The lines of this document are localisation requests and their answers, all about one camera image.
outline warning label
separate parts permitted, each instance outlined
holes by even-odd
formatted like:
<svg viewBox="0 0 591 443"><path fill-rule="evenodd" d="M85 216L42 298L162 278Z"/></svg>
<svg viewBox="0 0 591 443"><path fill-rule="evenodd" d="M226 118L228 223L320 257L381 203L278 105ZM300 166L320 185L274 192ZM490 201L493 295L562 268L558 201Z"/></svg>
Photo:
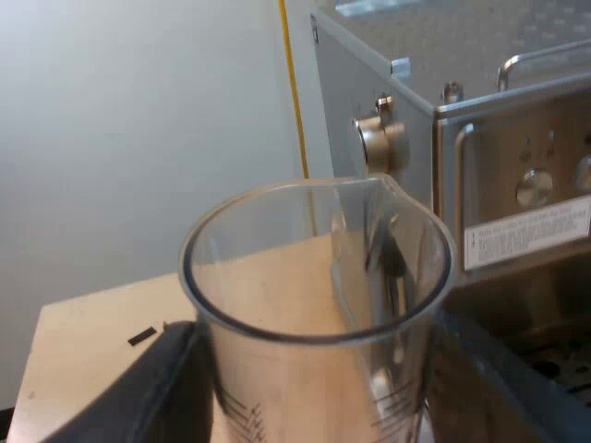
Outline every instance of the warning label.
<svg viewBox="0 0 591 443"><path fill-rule="evenodd" d="M464 231L464 268L479 268L589 235L591 196Z"/></svg>

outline metal panel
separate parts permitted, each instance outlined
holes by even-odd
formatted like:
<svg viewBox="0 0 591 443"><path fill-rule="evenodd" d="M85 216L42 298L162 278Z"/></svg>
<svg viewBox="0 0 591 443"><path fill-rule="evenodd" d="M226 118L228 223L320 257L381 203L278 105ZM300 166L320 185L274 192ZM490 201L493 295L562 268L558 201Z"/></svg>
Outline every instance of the metal panel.
<svg viewBox="0 0 591 443"><path fill-rule="evenodd" d="M438 213L463 251L464 229L524 213L516 189L531 168L548 171L554 188L547 204L580 197L577 165L591 152L591 89L569 92L483 114L441 120L437 129ZM466 273L462 282L530 268L591 249L589 241L554 247Z"/></svg>
<svg viewBox="0 0 591 443"><path fill-rule="evenodd" d="M410 100L393 83L353 55L326 30L318 26L317 58L320 85L336 176L359 175L363 152L351 131L354 116L368 114L382 94L393 96L394 108L404 124L410 146L407 166L392 176L412 197L431 207L431 122L432 114Z"/></svg>
<svg viewBox="0 0 591 443"><path fill-rule="evenodd" d="M499 67L514 55L591 38L587 0L395 3L389 10L347 18L334 10L324 12L349 33L351 41L361 40L388 62L408 59L412 71L408 84L433 105L442 103L446 82L463 83L466 98L486 96L497 91ZM538 82L539 71L548 69L550 77L543 76L548 80L564 76L573 63L580 72L581 56L588 71L591 53L586 51L577 53L576 60L565 54L545 57L542 65L524 66L524 76L515 75Z"/></svg>

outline clear plastic measuring cup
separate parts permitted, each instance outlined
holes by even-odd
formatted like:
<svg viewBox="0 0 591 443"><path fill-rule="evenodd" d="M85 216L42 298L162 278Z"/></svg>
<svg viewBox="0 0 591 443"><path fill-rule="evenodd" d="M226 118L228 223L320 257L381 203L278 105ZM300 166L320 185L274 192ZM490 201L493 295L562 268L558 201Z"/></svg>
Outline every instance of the clear plastic measuring cup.
<svg viewBox="0 0 591 443"><path fill-rule="evenodd" d="M269 187L203 217L180 276L230 435L416 441L454 264L444 225L387 175Z"/></svg>

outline beige countertop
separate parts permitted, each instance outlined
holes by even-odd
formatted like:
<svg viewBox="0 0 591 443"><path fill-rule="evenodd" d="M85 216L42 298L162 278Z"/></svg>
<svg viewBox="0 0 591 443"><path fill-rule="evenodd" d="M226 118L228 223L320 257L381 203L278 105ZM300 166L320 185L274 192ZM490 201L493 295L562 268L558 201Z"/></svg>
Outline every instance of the beige countertop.
<svg viewBox="0 0 591 443"><path fill-rule="evenodd" d="M163 322L195 316L175 273L44 306L8 442L49 437L137 360L162 333ZM129 337L149 326L157 334L137 346L128 345ZM212 441L229 441L217 419Z"/></svg>

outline white wall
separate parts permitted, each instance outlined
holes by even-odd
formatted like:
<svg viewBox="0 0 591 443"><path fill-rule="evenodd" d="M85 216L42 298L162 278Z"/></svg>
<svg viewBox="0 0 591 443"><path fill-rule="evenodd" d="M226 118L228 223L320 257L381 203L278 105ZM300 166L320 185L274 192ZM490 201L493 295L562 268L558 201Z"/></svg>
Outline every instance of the white wall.
<svg viewBox="0 0 591 443"><path fill-rule="evenodd" d="M330 174L309 5L291 6ZM174 270L204 210L301 166L272 0L0 0L0 60L4 409L43 304Z"/></svg>

